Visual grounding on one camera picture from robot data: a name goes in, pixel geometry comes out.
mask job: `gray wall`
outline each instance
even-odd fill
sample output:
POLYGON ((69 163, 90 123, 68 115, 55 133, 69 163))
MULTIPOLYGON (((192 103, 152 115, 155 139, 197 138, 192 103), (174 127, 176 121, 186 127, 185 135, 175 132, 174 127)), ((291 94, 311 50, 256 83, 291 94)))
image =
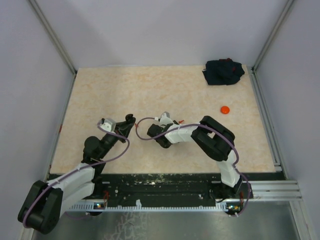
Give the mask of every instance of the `gray wall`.
POLYGON ((75 66, 253 65, 286 0, 38 0, 75 66))
POLYGON ((18 212, 45 176, 72 74, 25 0, 0 7, 0 235, 18 238, 18 212))
POLYGON ((258 76, 289 175, 320 236, 320 1, 296 1, 258 76))

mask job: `black cloth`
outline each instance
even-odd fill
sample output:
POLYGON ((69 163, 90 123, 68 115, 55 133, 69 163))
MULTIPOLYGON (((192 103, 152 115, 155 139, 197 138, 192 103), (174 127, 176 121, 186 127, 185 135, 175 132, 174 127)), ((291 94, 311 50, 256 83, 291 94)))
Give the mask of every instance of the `black cloth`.
POLYGON ((232 61, 230 58, 208 61, 202 72, 208 85, 236 84, 245 74, 241 63, 232 61))

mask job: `orange ball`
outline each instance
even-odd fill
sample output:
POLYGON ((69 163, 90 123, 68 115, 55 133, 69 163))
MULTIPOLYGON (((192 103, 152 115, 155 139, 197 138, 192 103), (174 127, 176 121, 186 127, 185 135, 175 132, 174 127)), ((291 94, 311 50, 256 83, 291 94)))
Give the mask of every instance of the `orange ball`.
POLYGON ((221 112, 223 114, 228 114, 230 112, 230 108, 227 106, 223 106, 223 107, 221 107, 221 112))

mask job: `wooden tabletop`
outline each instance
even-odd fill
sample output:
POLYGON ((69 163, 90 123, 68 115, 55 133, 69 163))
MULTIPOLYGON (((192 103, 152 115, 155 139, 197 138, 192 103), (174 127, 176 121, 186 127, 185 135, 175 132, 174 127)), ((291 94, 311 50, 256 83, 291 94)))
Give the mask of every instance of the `wooden tabletop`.
MULTIPOLYGON (((101 118, 122 122, 126 114, 137 120, 160 117, 197 123, 209 115, 231 130, 239 152, 242 172, 275 172, 266 134, 246 66, 245 75, 235 85, 209 86, 203 66, 152 66, 81 68, 77 73, 50 172, 72 170, 83 156, 84 141, 104 133, 96 124, 101 118), (220 108, 228 106, 229 114, 220 108)), ((142 136, 153 120, 142 122, 142 136)), ((134 129, 131 146, 121 158, 107 163, 104 173, 218 173, 214 160, 197 144, 182 142, 164 149, 154 140, 142 141, 134 129)), ((118 142, 105 160, 126 147, 118 142)))

